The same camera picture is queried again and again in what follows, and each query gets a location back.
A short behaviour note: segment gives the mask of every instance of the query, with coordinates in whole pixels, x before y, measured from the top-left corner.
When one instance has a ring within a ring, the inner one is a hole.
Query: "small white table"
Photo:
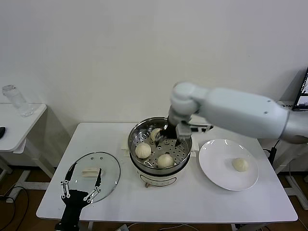
[[[295,221],[297,214],[273,168],[256,139],[220,128],[196,134],[202,146],[206,141],[225,138],[246,147],[259,166],[259,179],[249,190],[232,192],[212,183],[202,172],[198,158],[192,157],[173,185],[145,188],[136,168],[121,150],[123,138],[135,124],[81,123],[38,207],[39,218],[61,219],[64,203],[60,181],[70,166],[91,152],[114,155],[121,177],[115,190],[105,199],[85,207],[80,219],[115,222],[165,223],[270,223]],[[247,225],[241,230],[255,230],[263,225]]]
[[[6,131],[3,137],[0,139],[0,152],[15,152],[22,153],[26,148],[29,150],[27,154],[30,158],[50,177],[54,174],[53,166],[41,155],[40,151],[26,139],[27,134],[36,124],[38,119],[42,116],[46,110],[45,104],[31,104],[34,109],[34,113],[28,117],[21,117],[15,108],[11,104],[0,104],[0,127],[6,127]],[[0,159],[0,168],[3,172],[0,175],[1,178],[6,173],[11,173],[12,170]],[[46,189],[48,183],[40,182],[25,182],[26,178],[30,174],[30,171],[23,171],[16,186],[23,186],[26,189]],[[13,189],[10,197],[16,198],[20,189]]]

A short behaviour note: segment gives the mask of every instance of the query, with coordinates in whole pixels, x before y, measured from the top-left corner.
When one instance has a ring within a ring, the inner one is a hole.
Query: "table leg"
[[[88,231],[92,231],[92,229],[93,229],[93,224],[94,224],[93,221],[89,221]]]
[[[8,174],[12,173],[12,169],[0,158],[0,168],[6,170]]]
[[[243,227],[239,228],[237,231],[257,231],[258,229],[261,229],[266,225],[268,225],[268,223],[246,224]]]
[[[30,174],[29,170],[23,171],[20,178],[16,182],[15,186],[21,186],[25,189],[29,190],[47,190],[49,183],[48,182],[27,182],[27,178]],[[21,188],[14,188],[12,189],[9,197],[13,198],[14,200],[18,196],[19,192],[21,191]],[[11,199],[7,199],[6,203],[13,203]]]
[[[52,164],[41,154],[41,152],[34,146],[34,144],[27,139],[26,149],[28,156],[50,177],[54,175],[54,167]]]
[[[308,210],[308,200],[303,194],[303,192],[300,190],[300,187],[298,186],[296,180],[294,177],[286,176],[285,177],[291,186],[290,188],[284,188],[285,192],[288,196],[296,196],[298,198],[298,201],[302,205],[304,210]]]

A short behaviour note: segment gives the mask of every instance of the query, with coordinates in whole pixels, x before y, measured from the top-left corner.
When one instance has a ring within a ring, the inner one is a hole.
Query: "black cable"
[[[26,208],[26,210],[25,210],[25,212],[24,212],[23,218],[21,218],[21,220],[20,220],[20,222],[19,222],[17,228],[15,229],[15,231],[18,231],[18,229],[19,229],[21,223],[23,222],[23,220],[24,220],[24,218],[25,218],[25,216],[26,216],[26,213],[27,213],[27,211],[28,211],[28,208],[29,208],[29,194],[28,194],[27,190],[26,190],[24,187],[21,187],[21,186],[14,186],[14,187],[12,187],[6,194],[8,194],[12,189],[15,189],[15,188],[21,188],[21,189],[23,189],[23,190],[25,191],[25,193],[27,194],[27,208]]]
[[[269,231],[271,231],[269,227],[265,226],[265,228],[267,228]]]
[[[11,220],[9,221],[9,223],[7,223],[3,228],[1,228],[0,231],[4,230],[6,227],[8,227],[11,224],[11,222],[14,220],[14,217],[15,217],[15,200],[11,197],[8,197],[8,196],[6,198],[10,198],[10,199],[13,200],[14,211],[13,211],[13,216],[12,216]]]
[[[277,142],[276,142],[274,148],[276,148],[276,146],[277,146],[277,144],[278,144],[279,142],[280,142],[280,140],[277,140]]]

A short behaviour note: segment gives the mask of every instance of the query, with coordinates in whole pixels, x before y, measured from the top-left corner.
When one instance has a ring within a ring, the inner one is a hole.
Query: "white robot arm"
[[[170,100],[168,121],[174,126],[196,114],[215,126],[252,138],[308,142],[308,114],[289,111],[265,96],[182,82],[175,85]],[[181,133],[187,136],[177,128],[178,136]]]

